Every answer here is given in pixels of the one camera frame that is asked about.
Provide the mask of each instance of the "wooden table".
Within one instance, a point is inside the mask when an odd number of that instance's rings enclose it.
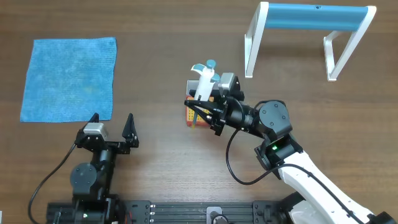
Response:
[[[297,1],[319,4],[319,1]],[[287,103],[294,134],[314,163],[339,188],[374,213],[398,218],[398,2],[377,4],[368,32],[337,82],[326,81],[322,37],[327,32],[266,30],[253,79],[244,79],[243,36],[259,1],[238,0],[2,0],[0,2],[0,210],[3,223],[28,223],[27,204],[38,183],[62,160],[84,123],[20,123],[25,75],[34,39],[114,36],[111,139],[121,140],[128,113],[140,146],[119,156],[112,192],[153,202],[280,200],[294,190],[274,176],[252,186],[235,182],[224,161],[227,141],[185,124],[185,84],[209,58],[234,72],[246,102]],[[348,36],[335,41],[339,55]],[[263,172],[239,134],[231,165],[244,180]],[[71,169],[91,153],[76,149],[44,185],[33,207],[44,222],[48,202],[70,201]]]

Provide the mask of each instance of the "blue bar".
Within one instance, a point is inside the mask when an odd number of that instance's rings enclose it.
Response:
[[[266,28],[357,31],[368,7],[269,3]]]

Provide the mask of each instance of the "square cloth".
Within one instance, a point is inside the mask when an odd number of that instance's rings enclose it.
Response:
[[[112,117],[116,39],[34,40],[21,122]]]

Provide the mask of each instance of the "black metal base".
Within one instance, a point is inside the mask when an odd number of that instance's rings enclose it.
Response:
[[[151,203],[150,201],[124,201],[127,224],[206,224],[207,207],[221,207],[223,215],[234,224],[285,224],[279,212],[279,202],[254,201],[253,203]],[[58,212],[59,224],[74,223],[71,204],[49,203],[47,223],[53,224]]]

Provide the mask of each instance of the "blue cloth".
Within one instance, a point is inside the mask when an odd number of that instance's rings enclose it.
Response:
[[[35,40],[20,121],[111,119],[116,52],[114,37]]]

